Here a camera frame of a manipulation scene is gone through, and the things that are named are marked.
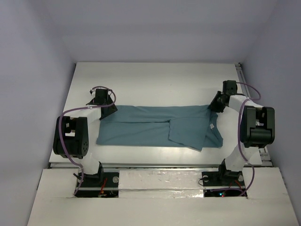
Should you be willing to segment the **teal blue t-shirt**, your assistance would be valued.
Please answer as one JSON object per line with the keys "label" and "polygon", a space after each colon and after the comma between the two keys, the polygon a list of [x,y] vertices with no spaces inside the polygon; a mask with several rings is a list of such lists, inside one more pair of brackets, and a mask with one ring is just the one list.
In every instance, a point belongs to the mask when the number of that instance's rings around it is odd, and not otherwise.
{"label": "teal blue t-shirt", "polygon": [[207,105],[119,105],[117,109],[100,121],[97,145],[188,147],[198,151],[223,146],[218,115]]}

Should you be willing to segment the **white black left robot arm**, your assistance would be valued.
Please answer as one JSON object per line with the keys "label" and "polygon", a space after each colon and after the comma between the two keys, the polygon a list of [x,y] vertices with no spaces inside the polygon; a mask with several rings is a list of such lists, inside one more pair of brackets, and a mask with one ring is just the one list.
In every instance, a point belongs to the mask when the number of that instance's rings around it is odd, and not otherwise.
{"label": "white black left robot arm", "polygon": [[91,88],[90,94],[93,98],[85,106],[66,110],[57,118],[53,151],[80,168],[92,185],[99,186],[104,174],[99,171],[100,162],[89,151],[89,126],[117,111],[116,95],[103,86]]}

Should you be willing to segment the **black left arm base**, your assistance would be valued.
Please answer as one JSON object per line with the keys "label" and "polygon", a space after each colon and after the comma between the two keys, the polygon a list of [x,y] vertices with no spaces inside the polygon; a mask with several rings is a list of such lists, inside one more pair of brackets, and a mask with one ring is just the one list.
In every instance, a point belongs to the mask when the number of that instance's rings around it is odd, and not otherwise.
{"label": "black left arm base", "polygon": [[98,172],[90,175],[84,173],[80,185],[81,173],[73,174],[77,179],[75,197],[78,198],[117,198],[119,196],[119,171],[106,170],[99,163]]}

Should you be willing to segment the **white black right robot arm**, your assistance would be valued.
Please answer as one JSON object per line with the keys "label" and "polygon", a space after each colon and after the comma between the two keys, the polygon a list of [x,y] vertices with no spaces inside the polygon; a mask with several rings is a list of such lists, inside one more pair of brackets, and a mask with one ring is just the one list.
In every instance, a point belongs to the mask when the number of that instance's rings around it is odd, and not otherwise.
{"label": "white black right robot arm", "polygon": [[275,109],[257,104],[260,98],[261,94],[256,99],[239,94],[238,82],[227,80],[208,107],[216,113],[222,113],[226,107],[238,112],[238,143],[219,165],[216,178],[220,184],[239,177],[253,154],[275,140]]}

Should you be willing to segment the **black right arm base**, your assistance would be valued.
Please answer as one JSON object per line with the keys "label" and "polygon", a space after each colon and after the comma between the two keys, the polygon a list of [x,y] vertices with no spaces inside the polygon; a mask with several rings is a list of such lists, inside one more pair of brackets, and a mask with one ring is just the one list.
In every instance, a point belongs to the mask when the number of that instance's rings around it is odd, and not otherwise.
{"label": "black right arm base", "polygon": [[224,163],[217,171],[203,171],[198,184],[204,188],[205,197],[246,196],[242,171],[227,170]]}

